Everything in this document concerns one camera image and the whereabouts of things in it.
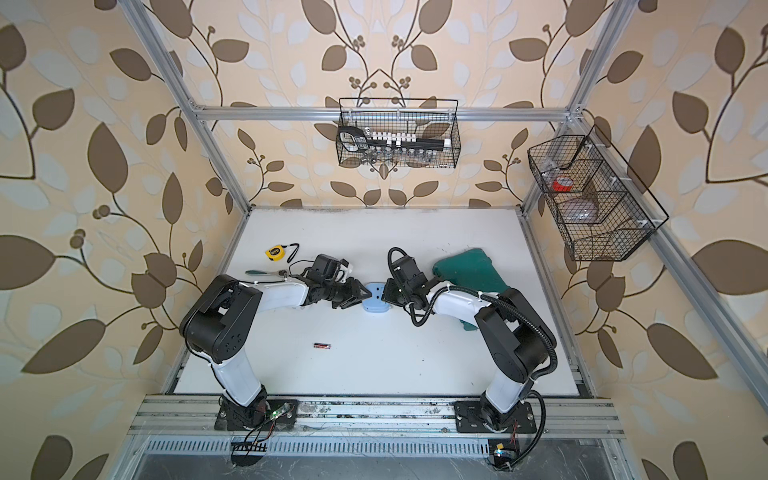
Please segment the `light blue alarm clock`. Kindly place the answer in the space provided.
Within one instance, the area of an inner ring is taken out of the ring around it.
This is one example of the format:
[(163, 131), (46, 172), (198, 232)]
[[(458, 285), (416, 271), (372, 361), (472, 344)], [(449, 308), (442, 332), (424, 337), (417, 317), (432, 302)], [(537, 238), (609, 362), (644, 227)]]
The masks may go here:
[(392, 305), (383, 299), (386, 284), (383, 282), (371, 282), (365, 285), (365, 288), (371, 293), (371, 296), (362, 301), (363, 310), (369, 314), (383, 314), (388, 312)]

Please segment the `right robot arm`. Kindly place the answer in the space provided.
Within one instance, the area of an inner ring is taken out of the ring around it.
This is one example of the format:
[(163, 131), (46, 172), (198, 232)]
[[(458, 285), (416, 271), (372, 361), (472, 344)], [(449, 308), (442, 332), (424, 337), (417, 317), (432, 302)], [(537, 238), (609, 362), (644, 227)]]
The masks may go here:
[(536, 381), (558, 367), (555, 335), (516, 289), (483, 293), (450, 282), (411, 286), (390, 278), (382, 301), (403, 308), (416, 327), (442, 315), (478, 328), (496, 367), (479, 413), (492, 430), (507, 428)]

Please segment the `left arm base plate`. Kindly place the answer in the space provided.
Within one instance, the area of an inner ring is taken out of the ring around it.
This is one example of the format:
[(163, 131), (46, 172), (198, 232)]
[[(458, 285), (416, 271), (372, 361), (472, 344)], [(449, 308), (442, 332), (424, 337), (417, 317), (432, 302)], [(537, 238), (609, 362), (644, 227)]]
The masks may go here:
[(250, 431), (274, 426), (278, 431), (292, 430), (297, 420), (298, 406), (299, 402), (295, 399), (256, 399), (252, 405), (243, 407), (221, 396), (214, 429)]

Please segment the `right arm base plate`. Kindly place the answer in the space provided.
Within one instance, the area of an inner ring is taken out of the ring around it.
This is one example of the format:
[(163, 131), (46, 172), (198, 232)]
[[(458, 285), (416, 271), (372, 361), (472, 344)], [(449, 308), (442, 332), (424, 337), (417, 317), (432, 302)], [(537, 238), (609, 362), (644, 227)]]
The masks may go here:
[(484, 400), (457, 401), (453, 408), (456, 430), (462, 434), (533, 434), (537, 430), (533, 411), (528, 403), (518, 402), (506, 413), (500, 413)]

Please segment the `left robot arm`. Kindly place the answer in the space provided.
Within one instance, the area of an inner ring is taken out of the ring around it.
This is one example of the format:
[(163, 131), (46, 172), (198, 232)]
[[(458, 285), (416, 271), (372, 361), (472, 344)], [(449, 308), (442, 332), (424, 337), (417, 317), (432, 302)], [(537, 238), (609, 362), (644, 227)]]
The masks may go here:
[(222, 274), (212, 280), (184, 316), (180, 334), (187, 349), (208, 362), (224, 397), (248, 408), (263, 390), (243, 351), (257, 314), (320, 301), (330, 302), (334, 309), (346, 309), (371, 297), (372, 293), (352, 277), (343, 282), (314, 282), (289, 276), (254, 284)]

